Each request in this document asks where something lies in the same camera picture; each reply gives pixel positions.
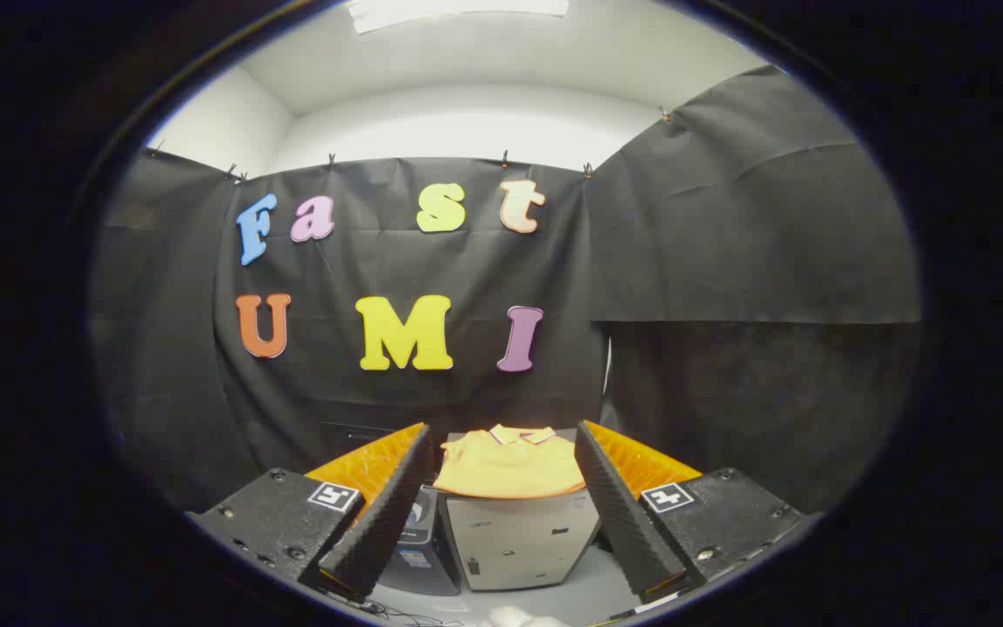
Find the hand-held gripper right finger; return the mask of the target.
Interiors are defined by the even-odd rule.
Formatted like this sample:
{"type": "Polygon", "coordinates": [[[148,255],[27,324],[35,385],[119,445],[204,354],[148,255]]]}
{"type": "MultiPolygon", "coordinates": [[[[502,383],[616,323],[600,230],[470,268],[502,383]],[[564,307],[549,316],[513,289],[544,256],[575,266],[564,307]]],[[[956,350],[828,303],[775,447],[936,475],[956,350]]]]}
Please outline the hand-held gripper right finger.
{"type": "Polygon", "coordinates": [[[740,469],[704,473],[592,421],[575,460],[630,590],[654,602],[748,567],[804,513],[740,469]]]}

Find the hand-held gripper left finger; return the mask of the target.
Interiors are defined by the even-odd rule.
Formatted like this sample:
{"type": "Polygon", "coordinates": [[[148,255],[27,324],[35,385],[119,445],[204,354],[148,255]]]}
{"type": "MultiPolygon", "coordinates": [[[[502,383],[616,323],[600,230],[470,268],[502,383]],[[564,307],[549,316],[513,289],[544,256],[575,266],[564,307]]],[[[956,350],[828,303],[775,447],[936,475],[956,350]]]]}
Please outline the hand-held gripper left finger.
{"type": "Polygon", "coordinates": [[[433,464],[431,440],[415,423],[305,474],[268,469],[188,519],[268,575],[363,602],[433,464]]]}

